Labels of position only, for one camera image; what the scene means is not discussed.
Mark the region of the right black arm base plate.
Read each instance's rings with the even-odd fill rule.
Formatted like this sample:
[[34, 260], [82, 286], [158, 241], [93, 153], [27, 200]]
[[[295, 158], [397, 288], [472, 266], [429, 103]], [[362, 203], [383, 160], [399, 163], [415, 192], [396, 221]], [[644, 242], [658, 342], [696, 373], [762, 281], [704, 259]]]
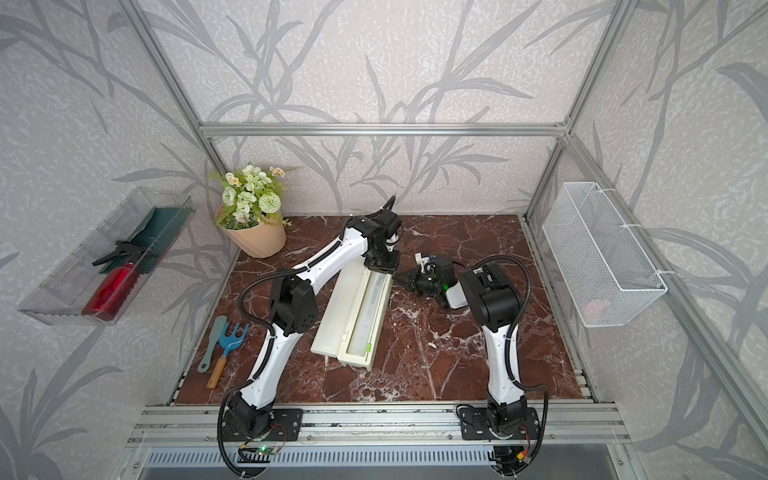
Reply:
[[463, 440], [537, 440], [546, 425], [525, 400], [486, 407], [459, 404], [454, 411]]

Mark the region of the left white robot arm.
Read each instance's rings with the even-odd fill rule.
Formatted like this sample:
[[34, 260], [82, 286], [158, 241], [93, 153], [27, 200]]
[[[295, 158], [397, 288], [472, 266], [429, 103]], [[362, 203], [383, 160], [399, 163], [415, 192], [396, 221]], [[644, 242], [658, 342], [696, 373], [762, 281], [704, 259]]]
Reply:
[[[238, 296], [240, 314], [268, 330], [247, 381], [228, 390], [220, 407], [222, 415], [229, 415], [227, 423], [245, 438], [260, 437], [270, 429], [278, 382], [298, 340], [319, 321], [316, 294], [323, 286], [358, 258], [373, 272], [396, 271], [400, 252], [395, 244], [402, 221], [393, 212], [395, 201], [391, 196], [376, 212], [349, 218], [340, 234], [318, 253], [291, 269], [260, 277]], [[251, 314], [245, 301], [253, 288], [268, 280], [272, 286], [265, 321]]]

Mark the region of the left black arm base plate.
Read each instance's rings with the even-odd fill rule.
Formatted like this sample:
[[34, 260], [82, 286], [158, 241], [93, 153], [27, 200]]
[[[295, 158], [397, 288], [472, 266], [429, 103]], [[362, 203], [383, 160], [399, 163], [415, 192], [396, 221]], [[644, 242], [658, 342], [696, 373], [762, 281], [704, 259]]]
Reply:
[[254, 427], [247, 429], [227, 409], [221, 423], [223, 442], [261, 440], [268, 442], [295, 442], [298, 440], [304, 411], [300, 408], [278, 408], [259, 417]]

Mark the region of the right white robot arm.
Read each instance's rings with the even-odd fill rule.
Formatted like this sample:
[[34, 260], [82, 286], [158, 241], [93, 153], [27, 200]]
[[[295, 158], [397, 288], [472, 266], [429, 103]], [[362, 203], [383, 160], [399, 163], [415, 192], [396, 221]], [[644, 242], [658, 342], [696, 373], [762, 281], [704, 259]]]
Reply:
[[487, 257], [473, 267], [455, 271], [446, 255], [416, 256], [417, 266], [394, 277], [407, 291], [433, 298], [447, 310], [467, 307], [481, 328], [488, 357], [487, 425], [501, 439], [527, 431], [539, 438], [548, 407], [536, 411], [527, 404], [528, 392], [543, 384], [524, 385], [520, 379], [518, 327], [532, 298], [533, 282], [524, 263], [511, 255]]

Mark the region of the cream dispenser base tray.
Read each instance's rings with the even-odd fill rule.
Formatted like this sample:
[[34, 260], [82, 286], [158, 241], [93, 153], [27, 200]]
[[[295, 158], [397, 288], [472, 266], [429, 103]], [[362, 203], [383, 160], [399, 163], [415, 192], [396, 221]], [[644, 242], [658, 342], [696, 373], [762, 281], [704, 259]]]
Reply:
[[363, 270], [337, 355], [342, 365], [372, 370], [392, 283], [391, 274]]

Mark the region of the cream dispenser lid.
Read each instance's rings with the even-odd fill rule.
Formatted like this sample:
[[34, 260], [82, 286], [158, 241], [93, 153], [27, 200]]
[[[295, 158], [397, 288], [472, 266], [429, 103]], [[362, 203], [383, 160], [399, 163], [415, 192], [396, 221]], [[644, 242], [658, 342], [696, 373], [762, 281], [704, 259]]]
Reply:
[[348, 326], [357, 317], [369, 277], [362, 258], [353, 260], [340, 271], [311, 345], [312, 353], [337, 357]]

